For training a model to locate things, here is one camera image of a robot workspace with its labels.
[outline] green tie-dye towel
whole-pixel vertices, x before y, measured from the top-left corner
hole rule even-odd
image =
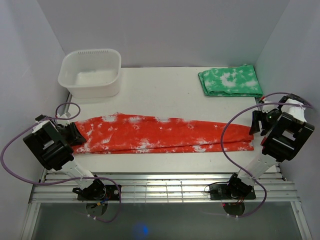
[[[204,94],[223,97],[261,97],[257,76],[252,65],[211,68],[199,72]]]

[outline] white wall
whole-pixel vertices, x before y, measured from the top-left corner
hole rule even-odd
[[[316,108],[306,112],[306,119],[315,125],[315,132],[296,158],[281,165],[283,174],[295,181],[313,239],[320,239],[319,64],[320,2],[290,0],[259,57],[255,70],[265,93],[296,93],[308,99]]]
[[[0,149],[66,100],[57,77],[65,56],[36,0],[0,1]],[[20,175],[38,180],[42,167],[22,139],[4,156]],[[32,186],[0,167],[0,239],[20,237]]]
[[[289,0],[38,0],[66,54],[111,48],[124,67],[254,64]]]

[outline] white tabletop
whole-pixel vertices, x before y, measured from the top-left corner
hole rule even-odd
[[[185,118],[227,123],[241,110],[256,104],[253,97],[207,97],[198,73],[208,67],[122,68],[121,89],[113,97],[75,98],[81,107],[74,119],[124,114]],[[69,113],[78,109],[71,105]],[[251,126],[252,111],[238,117],[234,123]],[[261,151],[262,138],[254,136],[254,151],[228,154],[241,166],[246,166]],[[222,152],[142,153],[142,154],[76,154],[85,168],[95,173],[232,173],[239,169]],[[276,172],[271,167],[268,172]]]

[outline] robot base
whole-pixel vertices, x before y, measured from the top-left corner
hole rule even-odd
[[[119,191],[117,189],[117,187],[115,185],[104,185],[105,189],[106,189],[106,196],[108,197],[108,201],[119,201],[120,197],[119,197]],[[84,198],[83,196],[78,194],[77,199],[79,201],[98,201],[97,199],[94,198]]]
[[[227,190],[227,184],[212,184],[209,186],[211,200],[230,200],[237,199],[240,196],[231,196],[231,192]],[[252,190],[244,200],[256,199],[255,190]]]

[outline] red cloth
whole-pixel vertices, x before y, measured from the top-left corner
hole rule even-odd
[[[154,116],[100,116],[75,122],[87,140],[74,146],[78,153],[203,153],[221,152],[225,123]],[[231,124],[224,135],[226,151],[252,151],[248,126]]]

